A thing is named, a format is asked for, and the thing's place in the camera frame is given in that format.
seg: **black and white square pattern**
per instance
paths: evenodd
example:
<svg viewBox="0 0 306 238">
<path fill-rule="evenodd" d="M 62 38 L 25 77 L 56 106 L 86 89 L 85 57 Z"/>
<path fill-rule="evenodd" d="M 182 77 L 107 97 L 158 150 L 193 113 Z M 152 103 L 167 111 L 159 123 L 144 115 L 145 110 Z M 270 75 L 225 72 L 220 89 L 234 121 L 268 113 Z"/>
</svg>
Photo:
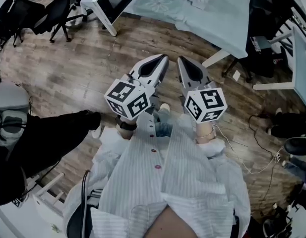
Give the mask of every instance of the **black and white square pattern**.
<svg viewBox="0 0 306 238">
<path fill-rule="evenodd" d="M 224 107 L 223 101 L 217 90 L 200 92 L 207 109 Z"/>
<path fill-rule="evenodd" d="M 189 96 L 186 108 L 189 110 L 191 115 L 198 120 L 199 116 L 201 115 L 201 108 L 197 105 L 197 103 L 193 100 L 191 96 Z"/>
<path fill-rule="evenodd" d="M 219 117 L 219 115 L 222 113 L 223 110 L 217 110 L 217 111 L 213 111 L 213 112 L 208 112 L 206 113 L 206 115 L 204 116 L 204 118 L 201 120 L 201 122 L 204 121 L 211 121 L 214 119 L 217 119 Z"/>
<path fill-rule="evenodd" d="M 135 86 L 119 82 L 108 94 L 108 97 L 111 97 L 119 102 L 123 102 L 131 94 L 134 88 Z"/>
<path fill-rule="evenodd" d="M 110 100 L 108 100 L 108 102 L 109 102 L 109 104 L 110 104 L 112 110 L 113 110 L 115 113 L 117 113 L 117 114 L 119 114 L 119 115 L 121 115 L 121 116 L 123 116 L 123 117 L 127 117 L 127 115 L 126 115 L 126 113 L 125 113 L 125 111 L 124 111 L 124 108 L 123 108 L 121 105 L 116 104 L 116 103 L 114 103 L 114 102 L 112 102 L 112 101 L 110 101 Z"/>
<path fill-rule="evenodd" d="M 127 108 L 131 113 L 132 117 L 135 117 L 137 114 L 139 114 L 147 107 L 148 107 L 148 101 L 145 93 L 143 93 L 142 95 L 140 95 L 134 101 L 132 101 L 127 105 Z"/>
</svg>

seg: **flower pattern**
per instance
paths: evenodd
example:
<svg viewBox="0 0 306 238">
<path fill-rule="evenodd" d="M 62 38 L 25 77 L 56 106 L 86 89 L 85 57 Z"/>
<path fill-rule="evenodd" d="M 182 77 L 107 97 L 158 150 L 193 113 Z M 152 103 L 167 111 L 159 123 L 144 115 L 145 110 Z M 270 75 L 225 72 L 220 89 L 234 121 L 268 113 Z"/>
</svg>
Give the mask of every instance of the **flower pattern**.
<svg viewBox="0 0 306 238">
<path fill-rule="evenodd" d="M 172 1 L 166 0 L 150 0 L 150 2 L 147 2 L 145 5 L 154 12 L 165 12 L 169 10 L 168 5 L 171 3 Z"/>
</svg>

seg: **white cube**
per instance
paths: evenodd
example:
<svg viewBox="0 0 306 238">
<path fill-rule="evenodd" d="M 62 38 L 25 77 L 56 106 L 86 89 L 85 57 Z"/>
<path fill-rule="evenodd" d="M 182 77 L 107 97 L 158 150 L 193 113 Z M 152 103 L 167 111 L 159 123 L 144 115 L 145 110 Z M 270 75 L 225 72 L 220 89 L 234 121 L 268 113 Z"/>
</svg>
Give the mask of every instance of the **white cube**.
<svg viewBox="0 0 306 238">
<path fill-rule="evenodd" d="M 227 103 L 221 88 L 189 91 L 184 107 L 197 123 L 213 121 L 227 109 Z"/>
<path fill-rule="evenodd" d="M 116 79 L 104 95 L 112 111 L 129 120 L 151 106 L 145 88 Z"/>
</svg>

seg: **forearm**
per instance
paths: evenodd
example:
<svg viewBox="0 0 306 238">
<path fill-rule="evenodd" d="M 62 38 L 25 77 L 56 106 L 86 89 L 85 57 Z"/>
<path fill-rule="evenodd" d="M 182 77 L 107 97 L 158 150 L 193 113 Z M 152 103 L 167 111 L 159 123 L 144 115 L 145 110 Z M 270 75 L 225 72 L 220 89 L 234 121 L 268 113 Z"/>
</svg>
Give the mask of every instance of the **forearm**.
<svg viewBox="0 0 306 238">
<path fill-rule="evenodd" d="M 133 121 L 130 121 L 130 120 L 124 118 L 124 117 L 121 117 L 121 121 L 124 121 L 124 122 L 126 122 L 127 124 L 130 124 L 130 125 L 136 124 L 136 120 L 137 119 L 135 119 Z M 134 131 L 131 131 L 131 130 L 121 129 L 118 124 L 116 126 L 116 129 L 121 134 L 122 138 L 127 139 L 127 140 L 130 140 L 133 136 L 133 133 L 134 133 Z"/>
<path fill-rule="evenodd" d="M 215 131 L 210 122 L 197 123 L 196 139 L 198 144 L 206 144 L 215 138 Z"/>
</svg>

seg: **bracelet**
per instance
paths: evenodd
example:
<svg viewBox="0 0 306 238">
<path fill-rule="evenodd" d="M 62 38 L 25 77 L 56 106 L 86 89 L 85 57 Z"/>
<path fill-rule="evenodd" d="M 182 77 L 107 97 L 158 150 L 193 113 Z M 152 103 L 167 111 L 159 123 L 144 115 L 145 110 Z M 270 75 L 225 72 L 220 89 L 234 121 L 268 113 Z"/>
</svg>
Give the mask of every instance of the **bracelet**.
<svg viewBox="0 0 306 238">
<path fill-rule="evenodd" d="M 198 137 L 198 136 L 197 136 L 196 139 L 202 139 L 202 138 L 208 137 L 208 136 L 210 136 L 213 132 L 214 132 L 214 127 L 212 127 L 212 131 L 211 131 L 208 135 L 203 136 L 203 137 Z"/>
</svg>

